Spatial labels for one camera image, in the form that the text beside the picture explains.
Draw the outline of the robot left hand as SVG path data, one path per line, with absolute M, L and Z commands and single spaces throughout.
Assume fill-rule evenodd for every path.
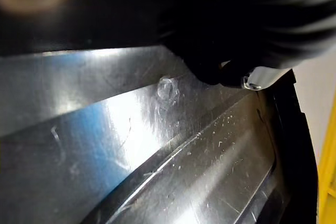
M 162 45 L 203 82 L 261 90 L 335 46 L 335 0 L 1 0 L 1 54 Z

